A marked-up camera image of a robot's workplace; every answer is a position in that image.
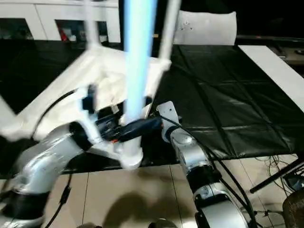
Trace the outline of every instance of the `floor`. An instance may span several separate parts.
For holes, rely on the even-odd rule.
[[[286,163],[295,159],[295,155],[280,156]],[[254,210],[282,210],[286,195],[274,183],[255,194],[248,191],[268,177],[269,157],[259,160],[250,158],[224,163],[248,193]],[[223,169],[218,168],[231,184]],[[275,167],[270,170],[271,173],[277,171]],[[46,221],[55,212],[66,181],[66,175],[58,179],[46,208]],[[76,228],[88,222],[104,228],[143,228],[157,218],[169,219],[179,228],[196,227],[192,193],[180,165],[75,174],[71,186],[68,202],[52,228]],[[283,218],[277,214],[266,217],[258,214],[256,219],[265,228],[285,227]]]

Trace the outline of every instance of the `white tube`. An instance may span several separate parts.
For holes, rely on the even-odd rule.
[[[125,123],[142,116],[144,91],[152,48],[156,0],[125,0],[126,89]],[[137,168],[143,158],[140,137],[124,144],[121,165]]]
[[[10,141],[16,141],[22,137],[20,132],[23,122],[16,117],[13,110],[0,96],[0,135]]]
[[[97,31],[97,22],[93,20],[91,0],[84,0],[85,11],[85,36],[88,48],[101,46]]]
[[[177,17],[181,7],[181,0],[169,0],[166,11],[165,22],[163,24],[162,39],[159,58],[170,59],[173,37]]]

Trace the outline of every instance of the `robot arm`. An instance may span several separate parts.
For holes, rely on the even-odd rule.
[[[161,116],[178,123],[172,102],[157,107]],[[16,163],[21,172],[14,178],[14,187],[0,213],[0,227],[39,228],[43,224],[44,208],[56,179],[67,163],[92,146],[100,155],[121,159],[122,144],[162,126],[164,141],[170,142],[183,167],[198,212],[198,227],[247,228],[246,220],[220,182],[220,173],[213,169],[206,153],[183,129],[160,117],[120,126],[117,114],[105,115],[102,110],[95,125],[102,141],[92,144],[87,129],[72,122],[54,129],[39,144],[24,151]]]
[[[157,111],[178,123],[171,101],[159,105]],[[206,152],[183,129],[166,120],[163,122],[163,140],[172,144],[192,190],[198,227],[247,228],[243,214],[220,182],[221,174],[212,167]]]

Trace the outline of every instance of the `white cushion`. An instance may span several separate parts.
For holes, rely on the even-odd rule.
[[[213,14],[180,10],[174,44],[234,45],[237,35],[236,15],[236,12]]]

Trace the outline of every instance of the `black plastic sheet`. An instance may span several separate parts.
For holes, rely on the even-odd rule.
[[[83,52],[83,47],[61,41],[1,41],[0,94],[18,113]],[[171,60],[151,112],[158,104],[173,101],[183,126],[221,159],[301,156],[304,113],[238,47],[174,46]],[[18,155],[34,143],[8,143],[0,138],[0,177],[8,177]],[[143,137],[142,147],[142,166],[178,162],[159,131]],[[75,157],[65,172],[119,168],[117,161],[84,153]]]
[[[302,153],[304,113],[238,47],[175,46],[171,59],[154,107],[173,101],[218,157]]]

